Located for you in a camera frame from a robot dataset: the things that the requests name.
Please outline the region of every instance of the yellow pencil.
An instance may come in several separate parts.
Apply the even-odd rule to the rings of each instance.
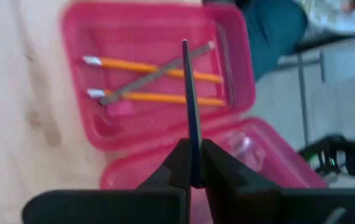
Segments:
[[[146,63],[129,62],[126,60],[119,60],[115,58],[106,57],[94,57],[94,56],[84,56],[83,60],[89,65],[98,65],[109,68],[118,68],[122,70],[130,70],[142,73],[151,73],[159,69],[156,65],[149,65]],[[181,69],[171,69],[166,72],[167,75],[171,77],[184,78],[184,71]],[[194,72],[194,78],[196,80],[208,81],[214,83],[222,83],[223,79],[221,76],[210,73],[200,73]]]
[[[101,98],[101,97],[112,95],[113,91],[88,89],[87,93],[93,98]],[[185,96],[181,96],[181,95],[130,92],[130,93],[123,94],[122,97],[127,100],[141,100],[141,101],[179,103],[179,104],[187,103]],[[199,105],[203,105],[203,106],[226,106],[225,101],[216,98],[198,97],[197,102]]]

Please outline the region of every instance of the teal fabric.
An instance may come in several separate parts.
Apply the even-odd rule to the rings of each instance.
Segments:
[[[307,28],[303,10],[292,0],[251,0],[241,9],[246,19],[255,81],[292,53]]]

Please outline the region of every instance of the pink eraser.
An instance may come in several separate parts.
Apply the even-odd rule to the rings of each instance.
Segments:
[[[121,100],[108,104],[106,110],[110,116],[128,115],[133,114],[133,105],[129,100]]]

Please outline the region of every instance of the table surface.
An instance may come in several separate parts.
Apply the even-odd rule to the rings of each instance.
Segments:
[[[71,3],[0,0],[0,223],[22,223],[44,191],[98,188],[123,156],[94,149],[81,127],[58,21]]]

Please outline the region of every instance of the pink plastic box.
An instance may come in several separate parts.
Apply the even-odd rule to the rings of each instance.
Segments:
[[[285,188],[325,188],[323,180],[267,123],[249,118],[203,132],[263,177]],[[174,144],[118,159],[105,168],[101,189],[134,189],[164,161]],[[211,223],[205,190],[191,188],[191,222]]]
[[[201,122],[234,117],[248,110],[255,90],[244,19],[232,6],[183,6],[175,4],[123,4],[79,2],[62,19],[62,34],[76,98],[86,135],[102,151],[138,152],[171,139],[187,128],[185,105],[121,101],[104,110],[86,95],[87,88],[116,89],[143,74],[85,65],[84,55],[118,58],[163,65],[182,56],[182,40],[191,49],[210,40],[216,48],[193,58],[197,72],[223,76],[224,83],[196,81],[197,96],[220,98],[225,107],[200,107]],[[137,91],[185,94],[183,79],[163,76]]]

